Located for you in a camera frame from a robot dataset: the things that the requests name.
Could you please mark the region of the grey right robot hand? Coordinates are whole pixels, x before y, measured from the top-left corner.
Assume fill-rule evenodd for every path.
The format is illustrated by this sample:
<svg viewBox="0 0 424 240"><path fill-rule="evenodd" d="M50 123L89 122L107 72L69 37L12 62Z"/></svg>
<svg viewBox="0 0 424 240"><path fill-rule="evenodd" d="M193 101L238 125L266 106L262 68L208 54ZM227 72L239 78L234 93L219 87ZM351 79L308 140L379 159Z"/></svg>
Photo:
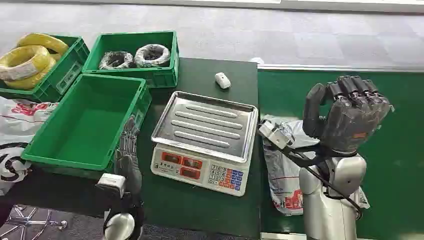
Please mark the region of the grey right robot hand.
<svg viewBox="0 0 424 240"><path fill-rule="evenodd" d="M342 75L310 89L303 110L303 131L329 150L353 154L393 109L370 79Z"/></svg>

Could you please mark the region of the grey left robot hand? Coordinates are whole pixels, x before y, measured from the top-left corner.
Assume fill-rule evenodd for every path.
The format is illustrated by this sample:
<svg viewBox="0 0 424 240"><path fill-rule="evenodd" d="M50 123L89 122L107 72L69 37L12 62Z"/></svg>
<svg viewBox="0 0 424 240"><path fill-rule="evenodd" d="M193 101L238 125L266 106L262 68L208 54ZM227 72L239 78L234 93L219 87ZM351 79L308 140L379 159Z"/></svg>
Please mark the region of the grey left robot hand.
<svg viewBox="0 0 424 240"><path fill-rule="evenodd" d="M137 157L137 138L140 128L136 123L136 116L131 115L125 123L119 137L119 144L114 152L114 173L125 177L125 192L131 193L135 203L140 204L142 173Z"/></svg>

